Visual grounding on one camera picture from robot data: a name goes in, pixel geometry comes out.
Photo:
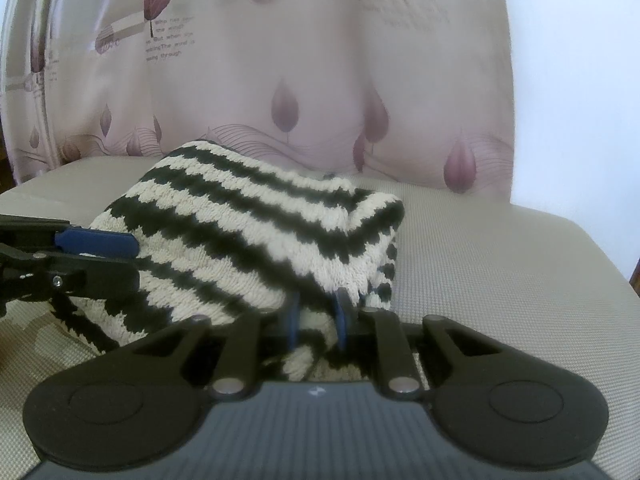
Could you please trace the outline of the black white striped knit sweater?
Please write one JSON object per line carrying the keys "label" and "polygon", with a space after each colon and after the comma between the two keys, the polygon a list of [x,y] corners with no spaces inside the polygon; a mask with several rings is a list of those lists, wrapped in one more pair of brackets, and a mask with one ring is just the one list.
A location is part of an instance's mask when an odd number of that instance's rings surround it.
{"label": "black white striped knit sweater", "polygon": [[92,222],[134,236],[138,290],[124,300],[53,299],[67,333],[96,353],[204,315],[216,326],[299,300],[299,338],[267,360],[290,382],[361,380],[338,348],[335,299],[392,303],[401,199],[192,141],[155,164]]}

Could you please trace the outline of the grey woven mattress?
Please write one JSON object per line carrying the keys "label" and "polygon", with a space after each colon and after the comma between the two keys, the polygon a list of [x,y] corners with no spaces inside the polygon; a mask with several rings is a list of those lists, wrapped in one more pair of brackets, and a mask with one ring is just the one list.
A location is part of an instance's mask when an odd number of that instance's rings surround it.
{"label": "grey woven mattress", "polygon": [[[156,162],[79,159],[1,194],[1,213],[88,224]],[[608,429],[594,460],[639,479],[639,297],[577,224],[498,200],[352,177],[400,197],[394,310],[409,322],[446,315],[582,375],[605,396]],[[22,406],[40,380],[91,358],[48,304],[12,302],[1,319],[1,479],[38,457]]]}

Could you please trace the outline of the pink leaf print curtain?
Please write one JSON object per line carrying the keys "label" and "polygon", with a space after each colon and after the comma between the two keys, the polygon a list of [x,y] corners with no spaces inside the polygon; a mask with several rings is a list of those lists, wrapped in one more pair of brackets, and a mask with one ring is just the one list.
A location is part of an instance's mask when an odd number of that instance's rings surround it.
{"label": "pink leaf print curtain", "polygon": [[17,182],[205,139],[507,200],[506,0],[8,0],[1,123]]}

